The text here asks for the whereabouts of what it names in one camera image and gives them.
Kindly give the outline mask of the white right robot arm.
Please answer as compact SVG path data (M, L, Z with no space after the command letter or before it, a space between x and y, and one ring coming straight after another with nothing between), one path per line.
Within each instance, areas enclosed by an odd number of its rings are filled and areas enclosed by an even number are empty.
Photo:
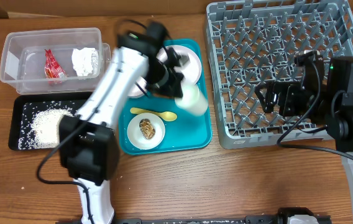
M313 146L312 150L341 157L353 216L353 57L332 58L328 71L317 51L296 55L294 61L302 71L300 81L259 84L255 94L264 113L271 113L278 106L282 116L299 116L289 132L308 118L319 125L318 131L326 131L335 140L335 149Z

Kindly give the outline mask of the large white plate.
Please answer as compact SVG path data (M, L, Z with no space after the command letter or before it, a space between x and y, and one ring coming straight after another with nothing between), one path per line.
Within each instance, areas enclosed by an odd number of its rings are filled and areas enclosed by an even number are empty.
M171 45L167 48L173 48L174 51L183 58L182 65L173 68L176 73L180 73L184 76L181 82L182 85L192 86L197 84L202 72L202 64L197 54L182 45Z

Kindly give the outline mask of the red snack wrapper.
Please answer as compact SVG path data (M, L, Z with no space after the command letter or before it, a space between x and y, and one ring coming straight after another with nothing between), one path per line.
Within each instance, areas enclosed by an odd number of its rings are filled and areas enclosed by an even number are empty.
M67 74L60 66L50 49L45 50L45 57L46 61L44 72L47 79L49 79L48 83L50 85L57 85L62 83L63 79L67 77Z

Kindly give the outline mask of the pink bowl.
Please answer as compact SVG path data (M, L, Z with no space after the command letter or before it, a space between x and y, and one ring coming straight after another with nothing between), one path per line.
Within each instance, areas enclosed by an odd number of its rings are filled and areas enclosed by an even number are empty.
M140 77L135 84L133 84L128 97L129 98L140 98L141 96L144 96L147 93L147 90L145 89L146 87L146 80L142 77Z

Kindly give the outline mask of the white cup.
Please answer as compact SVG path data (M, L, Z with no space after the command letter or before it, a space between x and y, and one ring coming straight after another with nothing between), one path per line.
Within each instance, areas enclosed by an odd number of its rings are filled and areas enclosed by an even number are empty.
M208 100L197 85L182 83L183 96L175 98L175 104L194 116L202 116L208 109Z

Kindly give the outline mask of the rice grains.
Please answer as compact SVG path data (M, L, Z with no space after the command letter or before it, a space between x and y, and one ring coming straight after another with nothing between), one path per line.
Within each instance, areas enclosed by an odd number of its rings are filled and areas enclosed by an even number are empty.
M74 116L83 100L38 101L22 107L17 149L50 149L60 142L58 127L64 116Z

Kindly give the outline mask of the white tissue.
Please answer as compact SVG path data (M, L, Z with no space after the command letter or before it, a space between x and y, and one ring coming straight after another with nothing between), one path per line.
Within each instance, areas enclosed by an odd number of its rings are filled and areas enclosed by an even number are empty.
M98 71L99 54L95 48L73 49L71 61L78 77L95 75Z

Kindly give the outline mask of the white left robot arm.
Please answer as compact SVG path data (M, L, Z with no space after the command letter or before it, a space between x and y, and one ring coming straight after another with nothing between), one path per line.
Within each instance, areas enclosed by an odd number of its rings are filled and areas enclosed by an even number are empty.
M157 58L165 48L166 30L129 31L117 37L112 61L95 91L77 110L64 116L59 125L60 163L79 190L82 223L111 223L109 180L119 160L115 127L131 88L139 78L146 89L167 98L181 98L183 75L175 71L180 56L167 49L168 58Z

